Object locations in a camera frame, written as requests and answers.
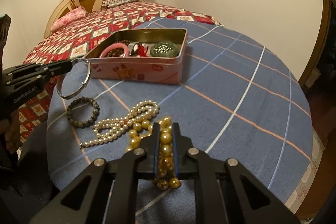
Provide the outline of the red tassel knot charm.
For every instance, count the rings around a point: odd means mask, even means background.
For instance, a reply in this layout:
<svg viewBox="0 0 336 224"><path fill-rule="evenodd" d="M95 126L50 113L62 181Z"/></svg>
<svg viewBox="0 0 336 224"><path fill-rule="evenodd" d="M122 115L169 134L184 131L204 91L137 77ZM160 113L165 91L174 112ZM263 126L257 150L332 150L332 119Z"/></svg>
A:
<svg viewBox="0 0 336 224"><path fill-rule="evenodd" d="M135 45L134 54L139 57L146 57L148 52L149 46L144 46L142 43L137 43Z"/></svg>

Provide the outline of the blue plaid tablecloth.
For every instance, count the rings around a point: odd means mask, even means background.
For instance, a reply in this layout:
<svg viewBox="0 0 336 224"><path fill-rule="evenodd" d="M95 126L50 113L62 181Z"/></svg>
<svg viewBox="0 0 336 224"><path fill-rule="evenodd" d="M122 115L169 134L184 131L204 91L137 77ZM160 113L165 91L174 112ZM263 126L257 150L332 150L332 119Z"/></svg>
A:
<svg viewBox="0 0 336 224"><path fill-rule="evenodd" d="M171 116L181 134L211 157L234 157L279 200L293 197L312 157L309 104L294 75L270 50L238 32L202 23L155 18L137 28L184 28L188 42L180 84L91 79L79 96L94 98L98 120L119 118L136 103L154 100L155 121ZM129 143L117 141L80 149L91 128L75 129L55 92L47 126L47 159L52 182L62 190L98 157L118 159ZM162 192L139 181L138 223L195 223L193 181Z"/></svg>

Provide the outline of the pink jade bangle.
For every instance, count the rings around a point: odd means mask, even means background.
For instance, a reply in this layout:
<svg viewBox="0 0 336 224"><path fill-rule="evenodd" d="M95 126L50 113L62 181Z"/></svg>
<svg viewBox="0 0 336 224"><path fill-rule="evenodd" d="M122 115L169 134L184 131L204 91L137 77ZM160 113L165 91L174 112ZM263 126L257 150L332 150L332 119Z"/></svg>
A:
<svg viewBox="0 0 336 224"><path fill-rule="evenodd" d="M129 49L124 43L114 43L102 51L100 58L108 57L128 57Z"/></svg>

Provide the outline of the pink metal tin box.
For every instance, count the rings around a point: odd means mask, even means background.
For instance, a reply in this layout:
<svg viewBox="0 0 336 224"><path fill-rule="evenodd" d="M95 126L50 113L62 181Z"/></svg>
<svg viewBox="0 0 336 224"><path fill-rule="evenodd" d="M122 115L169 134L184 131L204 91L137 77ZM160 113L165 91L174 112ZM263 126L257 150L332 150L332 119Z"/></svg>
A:
<svg viewBox="0 0 336 224"><path fill-rule="evenodd" d="M177 84L182 79L187 38L187 30L184 28L144 28L118 31L84 57L91 62L93 78ZM150 48L158 42L175 43L179 47L179 55L173 58L151 56ZM129 56L100 58L102 51L114 43L126 44ZM142 43L145 47L149 46L146 57L134 54L137 43Z"/></svg>

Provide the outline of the small silver bead strand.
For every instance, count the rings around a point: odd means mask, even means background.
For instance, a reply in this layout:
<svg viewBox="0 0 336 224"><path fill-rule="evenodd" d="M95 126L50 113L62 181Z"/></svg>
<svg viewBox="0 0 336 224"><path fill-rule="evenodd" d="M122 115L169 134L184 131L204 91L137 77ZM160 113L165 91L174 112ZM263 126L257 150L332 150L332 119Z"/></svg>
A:
<svg viewBox="0 0 336 224"><path fill-rule="evenodd" d="M172 46L171 44L167 44L167 43L158 43L157 45L155 45L154 47L154 52L156 54L167 54L170 51L173 51L175 49L175 46Z"/></svg>

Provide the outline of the red patchwork bedspread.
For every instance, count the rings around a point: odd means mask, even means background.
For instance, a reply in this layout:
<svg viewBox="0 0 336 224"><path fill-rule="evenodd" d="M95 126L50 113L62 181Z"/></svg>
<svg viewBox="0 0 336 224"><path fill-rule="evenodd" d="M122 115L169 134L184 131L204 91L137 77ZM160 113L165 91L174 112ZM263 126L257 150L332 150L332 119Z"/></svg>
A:
<svg viewBox="0 0 336 224"><path fill-rule="evenodd" d="M224 27L213 17L157 3L133 2L88 13L42 40L24 63L48 64L83 57L118 31L151 28L185 28L188 42L224 44Z"/></svg>

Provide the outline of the pink pillow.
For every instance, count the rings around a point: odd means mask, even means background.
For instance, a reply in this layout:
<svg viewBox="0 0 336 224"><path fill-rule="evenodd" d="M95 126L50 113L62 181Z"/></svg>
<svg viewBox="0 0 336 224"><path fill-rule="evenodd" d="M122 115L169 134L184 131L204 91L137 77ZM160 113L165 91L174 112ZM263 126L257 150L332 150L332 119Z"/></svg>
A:
<svg viewBox="0 0 336 224"><path fill-rule="evenodd" d="M86 17L87 11L83 6L75 8L70 12L66 13L64 16L56 20L51 26L51 32L54 33L58 30L61 30L71 22L75 20L79 20L81 18Z"/></svg>

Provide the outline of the brown wooden door frame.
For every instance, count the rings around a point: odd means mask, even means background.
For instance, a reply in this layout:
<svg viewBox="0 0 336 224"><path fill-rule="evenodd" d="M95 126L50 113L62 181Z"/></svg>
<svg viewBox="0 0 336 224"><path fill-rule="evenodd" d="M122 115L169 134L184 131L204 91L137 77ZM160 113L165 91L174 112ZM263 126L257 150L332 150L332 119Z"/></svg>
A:
<svg viewBox="0 0 336 224"><path fill-rule="evenodd" d="M330 26L330 21L331 21L331 11L332 11L332 1L323 0L321 24L319 27L319 32L317 35L315 46L311 53L311 57L306 65L306 68L303 71L298 81L299 85L302 88L305 86L306 81L309 79L313 69L315 69L315 67L317 66L321 58L324 46L326 44L327 36L329 33L329 26Z"/></svg>

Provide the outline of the green jade bangle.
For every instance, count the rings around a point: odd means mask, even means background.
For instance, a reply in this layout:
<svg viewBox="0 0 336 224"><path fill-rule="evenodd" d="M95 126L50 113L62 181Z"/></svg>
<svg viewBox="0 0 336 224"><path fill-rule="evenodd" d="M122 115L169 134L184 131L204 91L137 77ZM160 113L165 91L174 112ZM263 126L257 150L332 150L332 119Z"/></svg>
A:
<svg viewBox="0 0 336 224"><path fill-rule="evenodd" d="M153 57L173 58L179 55L179 47L173 42L154 43L150 48Z"/></svg>

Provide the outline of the silver metal bangle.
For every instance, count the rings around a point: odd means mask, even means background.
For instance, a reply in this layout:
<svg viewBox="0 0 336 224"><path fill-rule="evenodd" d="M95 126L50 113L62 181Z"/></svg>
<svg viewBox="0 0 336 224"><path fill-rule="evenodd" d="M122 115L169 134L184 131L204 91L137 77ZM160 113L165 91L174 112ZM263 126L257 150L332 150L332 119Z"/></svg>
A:
<svg viewBox="0 0 336 224"><path fill-rule="evenodd" d="M65 100L76 97L86 86L91 78L91 63L84 58L71 61L69 72L58 77L56 91Z"/></svg>

